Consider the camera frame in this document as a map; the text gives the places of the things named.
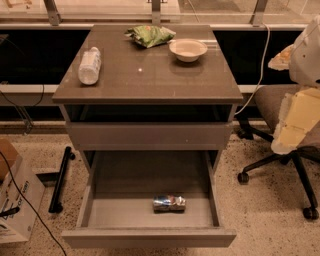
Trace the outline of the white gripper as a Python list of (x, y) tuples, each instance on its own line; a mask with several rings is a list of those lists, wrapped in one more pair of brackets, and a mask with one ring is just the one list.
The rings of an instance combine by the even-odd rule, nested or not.
[[(293, 45), (277, 53), (268, 67), (277, 71), (289, 69), (292, 81), (320, 87), (320, 15), (313, 18)], [(320, 90), (307, 88), (295, 94), (286, 93), (278, 119), (271, 149), (276, 154), (288, 154), (320, 121)]]

